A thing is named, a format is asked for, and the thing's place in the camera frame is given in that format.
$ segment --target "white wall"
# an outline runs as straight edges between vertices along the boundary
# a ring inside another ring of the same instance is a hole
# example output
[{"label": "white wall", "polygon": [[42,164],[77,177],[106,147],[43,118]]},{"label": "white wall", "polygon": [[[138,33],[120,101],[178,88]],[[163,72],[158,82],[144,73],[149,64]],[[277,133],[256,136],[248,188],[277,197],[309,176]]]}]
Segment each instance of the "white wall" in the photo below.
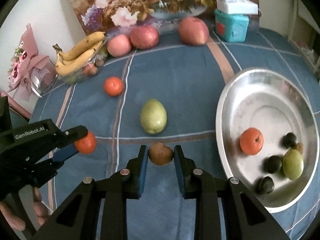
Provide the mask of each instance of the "white wall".
[{"label": "white wall", "polygon": [[259,0],[259,4],[262,12],[260,27],[288,36],[293,0]]},{"label": "white wall", "polygon": [[[39,53],[49,55],[53,62],[52,45],[58,43],[68,50],[85,37],[68,0],[19,0],[0,28],[0,92],[8,90],[10,60],[28,23],[32,26]],[[36,100],[36,96],[29,102],[16,99],[29,112],[33,111]]]},{"label": "white wall", "polygon": [[[293,0],[260,0],[260,26],[284,36],[288,34]],[[73,47],[85,34],[68,0],[19,0],[0,28],[0,91],[8,89],[7,71],[20,37],[30,23],[39,53],[49,55],[55,62],[52,45],[58,43],[64,50]],[[32,112],[36,96],[29,102],[17,102]]]}]

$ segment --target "green pear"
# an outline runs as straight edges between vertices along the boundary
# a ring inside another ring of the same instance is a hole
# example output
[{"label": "green pear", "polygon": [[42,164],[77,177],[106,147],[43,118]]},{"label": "green pear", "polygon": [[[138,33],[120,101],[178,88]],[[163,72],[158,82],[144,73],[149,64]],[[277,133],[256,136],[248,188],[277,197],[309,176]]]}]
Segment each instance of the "green pear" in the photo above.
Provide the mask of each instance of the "green pear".
[{"label": "green pear", "polygon": [[287,151],[282,160],[282,169],[290,180],[298,179],[303,172],[303,157],[301,153],[296,149]]},{"label": "green pear", "polygon": [[167,112],[156,99],[149,100],[141,110],[140,121],[149,134],[157,134],[164,130],[167,124]]}]

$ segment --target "orange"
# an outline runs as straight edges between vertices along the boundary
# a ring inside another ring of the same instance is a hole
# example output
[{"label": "orange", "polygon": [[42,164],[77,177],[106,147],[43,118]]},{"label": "orange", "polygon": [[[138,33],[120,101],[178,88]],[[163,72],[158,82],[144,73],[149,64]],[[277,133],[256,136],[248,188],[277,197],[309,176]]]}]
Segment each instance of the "orange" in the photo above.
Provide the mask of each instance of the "orange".
[{"label": "orange", "polygon": [[240,137],[241,150],[247,155],[256,155],[263,146],[262,133],[256,128],[245,130]]},{"label": "orange", "polygon": [[97,140],[94,134],[88,131],[88,135],[75,142],[76,149],[82,154],[92,153],[97,146]]},{"label": "orange", "polygon": [[111,97],[115,97],[121,94],[123,90],[123,82],[120,78],[111,77],[104,83],[104,91]]}]

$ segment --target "metal plate rim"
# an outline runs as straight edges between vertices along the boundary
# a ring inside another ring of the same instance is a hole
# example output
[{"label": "metal plate rim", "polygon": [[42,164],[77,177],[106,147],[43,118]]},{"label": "metal plate rim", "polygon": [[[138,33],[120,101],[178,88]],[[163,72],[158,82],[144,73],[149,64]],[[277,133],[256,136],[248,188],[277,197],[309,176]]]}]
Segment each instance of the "metal plate rim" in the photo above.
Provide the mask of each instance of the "metal plate rim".
[{"label": "metal plate rim", "polygon": [[300,93],[303,100],[306,102],[306,104],[309,108],[309,111],[312,114],[312,118],[313,118],[313,121],[315,123],[315,128],[316,128],[316,137],[317,137],[316,163],[313,168],[311,177],[310,177],[309,181],[307,182],[306,186],[304,187],[304,189],[302,190],[302,192],[295,199],[293,199],[292,201],[290,201],[286,205],[283,205],[280,207],[275,207],[275,208],[274,207],[265,207],[270,213],[277,213],[277,212],[284,211],[287,208],[294,205],[303,196],[303,194],[307,191],[308,187],[310,186],[311,181],[313,180],[313,177],[316,173],[318,160],[319,160],[319,131],[318,131],[318,127],[316,125],[316,119],[315,119],[315,116],[314,116],[314,113],[313,113],[313,110],[312,110],[312,107],[311,107],[309,100],[305,97],[305,95],[301,92],[301,90],[295,84],[293,84],[289,79],[287,79],[286,77],[284,77],[283,75],[281,75],[277,72],[274,72],[274,71],[268,70],[268,69],[264,69],[264,68],[248,68],[246,70],[240,71],[225,85],[224,89],[222,90],[222,93],[221,93],[219,101],[218,101],[217,114],[216,114],[216,140],[217,140],[218,152],[219,152],[220,161],[221,161],[224,173],[228,179],[231,177],[234,177],[234,176],[233,176],[232,170],[230,169],[230,166],[228,165],[226,152],[225,152],[225,149],[223,146],[222,121],[221,121],[222,120],[222,109],[223,109],[223,105],[224,105],[225,99],[227,97],[227,94],[228,94],[230,88],[233,86],[233,84],[238,79],[240,79],[242,76],[248,75],[249,73],[252,73],[252,72],[264,72],[264,73],[270,73],[270,74],[276,75],[276,76],[280,77],[281,79],[285,80],[286,82],[288,82],[291,86],[293,86]]}]

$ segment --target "flower bouquet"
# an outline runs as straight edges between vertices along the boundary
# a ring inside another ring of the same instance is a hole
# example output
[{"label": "flower bouquet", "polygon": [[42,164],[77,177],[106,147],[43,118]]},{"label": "flower bouquet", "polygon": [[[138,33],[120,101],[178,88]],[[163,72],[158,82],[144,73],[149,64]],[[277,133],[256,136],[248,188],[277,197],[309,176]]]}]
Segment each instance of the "flower bouquet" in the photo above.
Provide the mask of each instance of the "flower bouquet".
[{"label": "flower bouquet", "polygon": [[20,44],[15,49],[9,69],[9,91],[15,90],[14,97],[29,101],[32,93],[41,94],[50,89],[57,73],[49,61],[49,56],[39,55],[31,25],[22,35]]}]

